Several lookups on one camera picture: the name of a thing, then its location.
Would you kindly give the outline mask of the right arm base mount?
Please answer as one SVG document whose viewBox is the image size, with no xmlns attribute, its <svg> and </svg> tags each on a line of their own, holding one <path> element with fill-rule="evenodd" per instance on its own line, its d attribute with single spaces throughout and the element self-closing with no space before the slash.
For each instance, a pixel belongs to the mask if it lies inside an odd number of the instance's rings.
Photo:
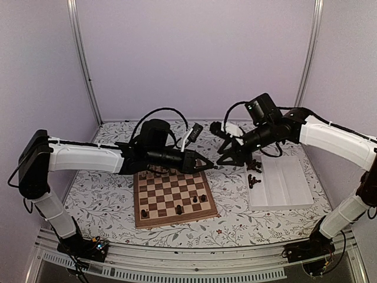
<svg viewBox="0 0 377 283">
<path fill-rule="evenodd" d="M 301 242 L 289 243 L 283 247 L 281 256 L 288 263 L 305 261 L 317 257 L 321 259 L 303 264 L 304 271 L 313 277 L 323 275 L 330 264 L 335 246 L 331 239 L 326 238 L 320 232 L 314 231 L 309 239 Z"/>
</svg>

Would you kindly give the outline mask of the wooden chess board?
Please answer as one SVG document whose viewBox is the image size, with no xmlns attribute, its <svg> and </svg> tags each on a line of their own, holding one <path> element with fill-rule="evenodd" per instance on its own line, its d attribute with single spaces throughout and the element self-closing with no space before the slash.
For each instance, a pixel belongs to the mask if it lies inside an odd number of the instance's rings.
<svg viewBox="0 0 377 283">
<path fill-rule="evenodd" d="M 219 217 L 206 174 L 200 177 L 180 173 L 175 176 L 140 179 L 134 181 L 134 216 L 137 229 L 151 229 L 173 224 L 189 223 Z M 183 213 L 176 213 L 176 206 Z M 146 210 L 148 218 L 141 217 Z"/>
</svg>

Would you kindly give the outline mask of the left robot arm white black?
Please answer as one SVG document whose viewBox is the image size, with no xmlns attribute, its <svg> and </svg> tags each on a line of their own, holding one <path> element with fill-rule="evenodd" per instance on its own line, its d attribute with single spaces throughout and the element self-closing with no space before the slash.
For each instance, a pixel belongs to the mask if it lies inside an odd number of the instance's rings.
<svg viewBox="0 0 377 283">
<path fill-rule="evenodd" d="M 48 184 L 49 172 L 60 170 L 102 171 L 118 175 L 133 175 L 160 166 L 193 174 L 214 168 L 214 163 L 200 153 L 186 147 L 195 142 L 202 126 L 195 124 L 181 138 L 181 147 L 167 145 L 174 134 L 170 124 L 152 119 L 139 124 L 140 134 L 133 133 L 127 143 L 81 143 L 53 138 L 46 130 L 37 130 L 20 155 L 15 185 L 42 217 L 64 239 L 65 247 L 75 256 L 84 255 L 88 249 L 81 231 L 72 216 Z"/>
</svg>

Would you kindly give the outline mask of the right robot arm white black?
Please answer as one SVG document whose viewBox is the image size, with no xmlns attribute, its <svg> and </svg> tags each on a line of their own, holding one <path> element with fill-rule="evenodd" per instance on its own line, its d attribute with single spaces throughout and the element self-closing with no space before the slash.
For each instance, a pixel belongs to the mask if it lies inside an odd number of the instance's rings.
<svg viewBox="0 0 377 283">
<path fill-rule="evenodd" d="M 254 129 L 250 132 L 227 124 L 230 112 L 239 105 L 245 106 L 252 119 Z M 376 207 L 376 137 L 327 121 L 305 107 L 277 106 L 268 93 L 235 103 L 222 122 L 211 124 L 210 131 L 224 140 L 218 150 L 218 165 L 249 164 L 253 152 L 289 141 L 334 156 L 331 165 L 349 163 L 348 173 L 352 169 L 361 172 L 360 180 L 353 182 L 356 188 L 313 228 L 304 248 L 310 257 L 317 257 L 343 228 Z"/>
</svg>

